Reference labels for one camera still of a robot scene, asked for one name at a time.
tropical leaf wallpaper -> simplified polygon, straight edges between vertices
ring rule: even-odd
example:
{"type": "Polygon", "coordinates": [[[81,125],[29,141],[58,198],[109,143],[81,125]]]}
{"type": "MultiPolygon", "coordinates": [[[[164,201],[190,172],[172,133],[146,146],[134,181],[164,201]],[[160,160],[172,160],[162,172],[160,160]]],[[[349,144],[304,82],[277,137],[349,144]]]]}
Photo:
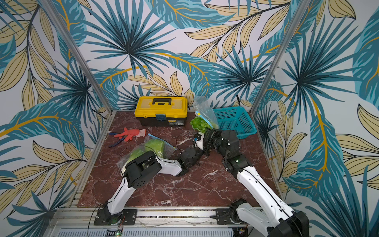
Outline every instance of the tropical leaf wallpaper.
{"type": "MultiPolygon", "coordinates": [[[[89,3],[53,2],[82,44],[89,3]]],[[[108,113],[38,1],[0,9],[1,235],[37,237],[70,198],[108,113]]]]}
{"type": "Polygon", "coordinates": [[[310,15],[258,101],[256,125],[311,236],[379,236],[379,2],[312,0],[310,15]]]}
{"type": "MultiPolygon", "coordinates": [[[[300,1],[52,0],[117,110],[149,95],[249,109],[300,1]]],[[[254,114],[315,237],[379,235],[379,3],[364,2],[310,1],[254,114]]],[[[37,0],[0,0],[0,27],[0,225],[39,236],[108,113],[37,0]]]]}

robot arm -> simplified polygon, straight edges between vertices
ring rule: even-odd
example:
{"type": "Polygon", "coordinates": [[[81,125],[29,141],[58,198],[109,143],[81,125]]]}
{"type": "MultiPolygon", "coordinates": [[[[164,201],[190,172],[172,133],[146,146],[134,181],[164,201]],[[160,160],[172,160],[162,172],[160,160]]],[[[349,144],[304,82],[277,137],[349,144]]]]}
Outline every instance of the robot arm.
{"type": "Polygon", "coordinates": [[[187,148],[178,160],[160,159],[148,151],[127,163],[122,168],[124,179],[103,208],[107,221],[119,218],[133,192],[145,185],[156,174],[182,176],[201,158],[209,155],[210,149],[223,156],[222,163],[234,178],[241,182],[254,196],[264,213],[259,212],[245,200],[230,205],[230,219],[251,224],[268,237],[309,237],[309,221],[303,212],[295,212],[285,204],[259,176],[253,165],[240,153],[239,140],[233,130],[212,129],[205,134],[197,133],[195,147],[187,148]]]}

metal pole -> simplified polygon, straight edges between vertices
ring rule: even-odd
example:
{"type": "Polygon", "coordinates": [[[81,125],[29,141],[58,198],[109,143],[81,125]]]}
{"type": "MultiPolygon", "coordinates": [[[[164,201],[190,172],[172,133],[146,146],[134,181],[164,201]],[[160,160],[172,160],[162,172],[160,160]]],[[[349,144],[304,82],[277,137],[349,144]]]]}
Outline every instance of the metal pole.
{"type": "Polygon", "coordinates": [[[255,97],[254,103],[250,108],[250,112],[252,112],[253,115],[255,114],[255,111],[257,110],[258,105],[259,105],[262,97],[264,96],[268,85],[270,84],[271,78],[274,76],[274,72],[275,72],[276,68],[278,67],[280,59],[284,55],[288,45],[290,44],[290,41],[291,41],[293,35],[296,32],[298,25],[300,24],[300,21],[301,21],[303,15],[305,14],[307,7],[309,6],[310,1],[311,0],[301,0],[296,11],[295,11],[295,13],[293,14],[293,17],[292,17],[292,19],[288,25],[288,30],[287,30],[286,34],[284,35],[284,37],[280,43],[278,51],[276,52],[276,54],[274,56],[273,62],[271,63],[271,66],[266,73],[266,76],[265,76],[265,78],[261,84],[261,87],[258,91],[258,94],[255,97]]]}
{"type": "Polygon", "coordinates": [[[68,31],[67,27],[65,26],[63,19],[59,15],[58,10],[55,8],[55,6],[53,6],[53,3],[51,0],[40,0],[40,3],[42,4],[43,9],[45,9],[50,20],[53,22],[53,25],[55,26],[57,32],[61,35],[61,37],[63,38],[63,41],[67,44],[67,47],[71,51],[76,62],[79,64],[79,66],[83,70],[84,75],[87,77],[88,81],[91,83],[92,88],[96,92],[97,96],[99,97],[100,101],[104,105],[105,109],[108,111],[108,113],[112,113],[113,111],[112,106],[109,104],[108,99],[105,97],[104,93],[101,91],[100,86],[95,79],[95,76],[91,72],[91,69],[89,68],[83,55],[80,53],[78,46],[76,45],[73,37],[71,36],[71,33],[68,31]]]}

mesh basket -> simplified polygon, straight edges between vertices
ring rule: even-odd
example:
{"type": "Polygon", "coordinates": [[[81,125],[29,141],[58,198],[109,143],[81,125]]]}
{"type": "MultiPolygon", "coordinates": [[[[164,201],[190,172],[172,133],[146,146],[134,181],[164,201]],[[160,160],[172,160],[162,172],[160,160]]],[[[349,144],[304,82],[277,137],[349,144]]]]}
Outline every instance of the mesh basket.
{"type": "Polygon", "coordinates": [[[235,130],[238,139],[257,133],[253,121],[243,107],[216,108],[213,111],[220,129],[235,130]]]}

marble table surface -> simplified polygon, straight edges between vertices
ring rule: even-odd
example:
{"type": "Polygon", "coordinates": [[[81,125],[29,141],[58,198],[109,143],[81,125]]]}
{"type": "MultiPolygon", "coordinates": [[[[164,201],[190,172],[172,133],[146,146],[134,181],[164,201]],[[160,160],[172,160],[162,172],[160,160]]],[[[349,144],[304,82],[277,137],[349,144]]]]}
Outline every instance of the marble table surface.
{"type": "MultiPolygon", "coordinates": [[[[191,145],[189,136],[196,133],[190,125],[194,112],[188,112],[185,127],[142,127],[133,112],[117,112],[110,131],[121,133],[124,127],[128,129],[146,129],[173,146],[185,149],[191,145]]],[[[140,144],[143,137],[133,138],[132,141],[122,142],[113,148],[108,148],[117,141],[113,136],[107,136],[97,157],[87,184],[77,204],[78,207],[96,207],[111,198],[120,185],[122,176],[118,168],[121,156],[129,153],[133,144],[140,144]]],[[[258,135],[250,135],[240,140],[241,152],[252,162],[260,176],[276,192],[265,155],[258,140],[258,135]]],[[[222,156],[214,150],[209,157],[203,156],[199,164],[182,177],[168,174],[157,174],[144,187],[136,190],[126,203],[128,207],[152,206],[228,206],[231,202],[243,198],[252,206],[258,206],[254,197],[230,173],[225,171],[221,163],[222,156]]]]}

